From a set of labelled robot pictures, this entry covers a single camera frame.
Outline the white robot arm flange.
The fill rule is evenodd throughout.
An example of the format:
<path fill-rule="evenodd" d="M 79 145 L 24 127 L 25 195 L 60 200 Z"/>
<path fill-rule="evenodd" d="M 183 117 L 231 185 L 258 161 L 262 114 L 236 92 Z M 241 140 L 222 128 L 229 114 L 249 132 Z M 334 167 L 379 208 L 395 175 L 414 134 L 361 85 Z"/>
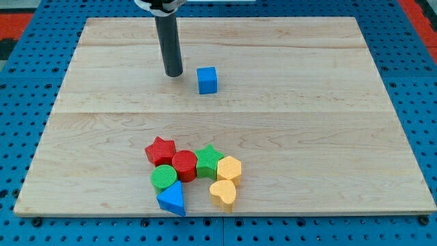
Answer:
<path fill-rule="evenodd" d="M 134 0 L 141 9 L 157 17 L 167 17 L 174 14 L 187 0 Z"/>

